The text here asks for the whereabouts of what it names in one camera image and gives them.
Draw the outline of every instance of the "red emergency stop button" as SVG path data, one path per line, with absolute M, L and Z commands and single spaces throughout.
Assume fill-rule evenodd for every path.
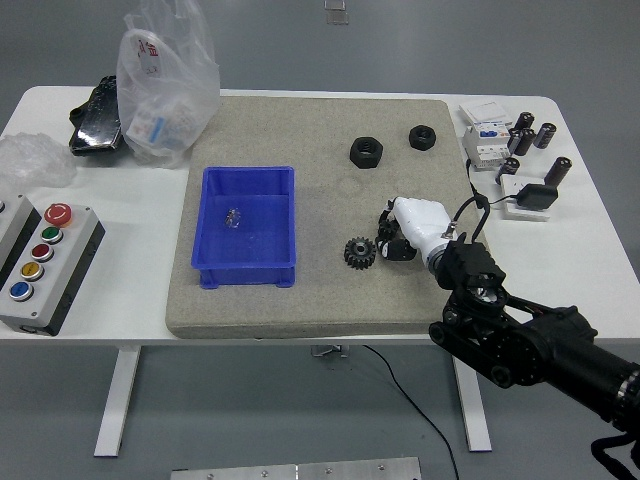
M 71 207 L 66 203 L 54 203 L 44 212 L 44 219 L 56 227 L 65 227 L 71 222 Z

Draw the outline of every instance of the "table leg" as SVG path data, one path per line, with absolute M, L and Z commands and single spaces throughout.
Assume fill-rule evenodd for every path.
M 464 428 L 467 434 L 467 444 L 470 452 L 490 452 L 491 439 L 484 416 L 482 397 L 476 371 L 457 358 L 453 358 L 453 367 L 458 382 L 460 403 Z
M 107 404 L 104 407 L 94 457 L 118 456 L 139 356 L 139 345 L 118 348 L 118 359 L 111 379 Z

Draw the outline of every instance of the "blue button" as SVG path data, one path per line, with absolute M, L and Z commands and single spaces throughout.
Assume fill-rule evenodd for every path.
M 27 282 L 17 282 L 11 285 L 9 296 L 17 302 L 27 300 L 33 294 L 33 286 Z

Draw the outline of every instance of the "black gear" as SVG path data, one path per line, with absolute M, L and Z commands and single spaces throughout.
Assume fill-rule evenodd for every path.
M 376 243 L 378 240 L 393 240 L 400 229 L 400 224 L 397 220 L 383 220 L 378 225 L 378 236 L 376 237 Z
M 376 259 L 376 246 L 364 237 L 352 238 L 344 247 L 344 261 L 351 268 L 369 268 Z

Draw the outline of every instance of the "green button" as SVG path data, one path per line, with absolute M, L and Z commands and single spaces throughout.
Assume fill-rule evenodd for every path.
M 47 227 L 42 231 L 40 237 L 47 243 L 57 243 L 62 240 L 62 230 L 58 227 Z

